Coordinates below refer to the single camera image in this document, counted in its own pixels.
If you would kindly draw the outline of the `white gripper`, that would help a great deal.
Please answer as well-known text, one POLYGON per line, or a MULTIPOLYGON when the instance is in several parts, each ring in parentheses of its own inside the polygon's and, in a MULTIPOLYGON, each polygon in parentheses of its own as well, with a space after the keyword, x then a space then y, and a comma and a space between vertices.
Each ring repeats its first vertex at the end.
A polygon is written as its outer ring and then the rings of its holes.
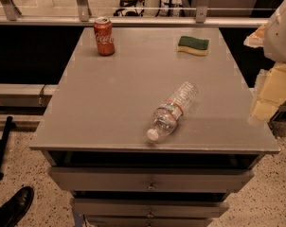
POLYGON ((263 47, 264 56, 276 62, 270 70, 259 71, 250 107, 251 117, 269 121, 286 101, 286 0, 266 26, 257 28, 243 44, 252 48, 263 47))

